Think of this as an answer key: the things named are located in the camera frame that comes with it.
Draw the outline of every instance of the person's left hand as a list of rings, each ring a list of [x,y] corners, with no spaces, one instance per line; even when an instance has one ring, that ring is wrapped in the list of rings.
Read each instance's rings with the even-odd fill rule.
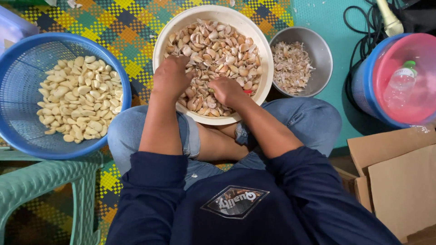
[[[154,73],[152,94],[176,103],[195,76],[194,72],[185,73],[188,62],[187,56],[168,56]]]

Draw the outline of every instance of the black cable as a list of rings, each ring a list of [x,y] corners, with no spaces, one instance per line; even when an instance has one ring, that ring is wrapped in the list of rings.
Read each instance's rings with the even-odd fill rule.
[[[399,0],[392,1],[393,4],[391,4],[390,7],[398,9],[398,11],[401,12]],[[361,7],[358,6],[349,6],[344,11],[345,25],[354,32],[365,34],[365,36],[361,40],[359,40],[359,42],[357,42],[356,46],[354,47],[353,54],[351,55],[349,71],[347,77],[345,78],[345,94],[347,95],[347,99],[358,111],[362,113],[365,112],[357,105],[351,91],[351,82],[353,81],[353,76],[356,70],[359,68],[360,64],[370,55],[375,46],[388,37],[384,31],[383,18],[380,14],[380,10],[378,9],[377,4],[369,0],[365,0],[365,2],[371,5],[368,12],[365,12]],[[367,24],[366,31],[357,30],[348,23],[346,14],[347,11],[349,11],[350,9],[356,9],[363,14]],[[359,50],[360,59],[353,64],[354,56],[356,55],[357,50]]]

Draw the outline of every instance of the blue bucket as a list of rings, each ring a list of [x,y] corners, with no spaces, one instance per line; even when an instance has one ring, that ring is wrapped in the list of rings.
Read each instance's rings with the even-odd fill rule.
[[[87,38],[69,33],[44,33],[25,38],[0,57],[0,137],[12,147],[29,155],[64,160],[80,157],[107,144],[101,139],[84,140],[80,144],[65,142],[56,132],[44,134],[47,128],[36,112],[42,101],[38,89],[57,60],[95,55],[117,71],[123,85],[121,111],[131,106],[129,78],[121,63],[107,49]]]
[[[351,91],[357,105],[369,115],[395,128],[408,128],[410,125],[392,120],[380,107],[374,95],[372,73],[377,59],[379,59],[396,41],[410,35],[399,34],[381,41],[356,71],[351,82]]]

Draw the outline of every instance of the teal floor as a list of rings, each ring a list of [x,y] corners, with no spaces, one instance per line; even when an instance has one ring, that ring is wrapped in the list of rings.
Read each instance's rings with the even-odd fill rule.
[[[327,87],[315,98],[325,100],[336,107],[342,117],[342,131],[336,142],[336,153],[346,153],[347,139],[390,130],[378,120],[357,112],[343,93],[345,77],[348,73],[352,51],[363,37],[344,24],[343,12],[350,5],[370,7],[364,0],[293,0],[296,13],[295,26],[304,26],[320,34],[330,47],[333,55],[333,74]],[[349,23],[365,30],[365,19],[358,11],[347,13]]]

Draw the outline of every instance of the sleeve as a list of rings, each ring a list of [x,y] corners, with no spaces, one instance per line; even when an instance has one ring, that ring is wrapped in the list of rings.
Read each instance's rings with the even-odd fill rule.
[[[302,146],[271,159],[270,168],[320,244],[401,244],[343,189],[339,174],[317,150]]]
[[[137,152],[130,162],[106,245],[168,244],[174,211],[185,197],[187,157]]]

